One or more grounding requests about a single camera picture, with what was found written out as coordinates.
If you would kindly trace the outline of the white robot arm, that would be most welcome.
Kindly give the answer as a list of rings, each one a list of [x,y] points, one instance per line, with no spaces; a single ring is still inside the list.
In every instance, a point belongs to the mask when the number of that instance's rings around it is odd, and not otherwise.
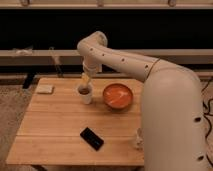
[[[192,70],[169,61],[107,47],[96,31],[80,40],[83,70],[104,64],[143,83],[141,128],[144,171],[209,171],[202,86]]]

